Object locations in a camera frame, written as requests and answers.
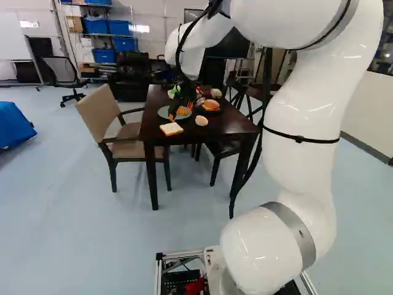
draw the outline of blue bin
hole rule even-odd
[[[112,0],[86,0],[86,4],[112,5]]]
[[[113,35],[127,35],[131,36],[132,23],[126,20],[108,20],[109,31]]]
[[[93,49],[96,63],[116,63],[115,50],[112,49]]]
[[[90,34],[108,34],[107,20],[87,20],[85,18],[86,30]]]
[[[137,51],[133,38],[113,38],[116,51]]]

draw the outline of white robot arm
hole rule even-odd
[[[188,76],[198,75],[204,48],[233,25],[256,44],[298,50],[296,67],[263,123],[262,157],[282,187],[278,199],[232,219],[220,238],[236,285],[248,295],[273,294],[334,243],[334,153],[346,106],[378,48],[383,3],[224,0],[221,9],[230,19],[203,18],[184,43],[181,66]],[[177,36],[175,30],[166,46],[171,64]]]

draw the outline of wooden table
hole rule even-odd
[[[149,179],[150,197],[153,210],[158,210],[157,179],[155,172],[155,146],[171,146],[193,143],[207,143],[214,141],[240,141],[240,154],[236,165],[230,191],[231,206],[235,204],[236,196],[241,189],[243,176],[248,168],[249,159],[259,129],[227,100],[223,102],[223,113],[218,116],[208,116],[209,125],[200,127],[195,123],[195,112],[178,124],[184,133],[165,136],[160,130],[161,124],[169,123],[168,120],[158,116],[157,111],[162,106],[169,105],[167,90],[161,85],[150,85],[142,117],[139,140],[144,142],[147,177]]]

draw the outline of chair seat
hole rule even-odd
[[[217,156],[227,157],[239,153],[240,150],[239,141],[230,141],[228,143],[213,142],[213,143],[205,143],[205,145],[208,147],[210,152],[215,157]]]
[[[128,123],[121,127],[117,138],[137,138],[141,129],[140,122]]]
[[[145,150],[142,141],[132,143],[113,143],[113,158],[115,159],[145,159]],[[155,147],[155,158],[164,158],[164,147]]]
[[[61,87],[61,88],[82,88],[84,86],[86,86],[87,83],[89,83],[90,80],[86,79],[83,81],[75,81],[75,82],[57,82],[55,84],[55,87]]]

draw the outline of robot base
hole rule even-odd
[[[157,253],[154,295],[178,295],[182,292],[179,287],[197,281],[201,276],[207,282],[201,295],[244,295],[229,275],[219,246],[195,251]],[[300,275],[300,279],[297,282],[290,281],[275,295],[317,295],[306,272]]]

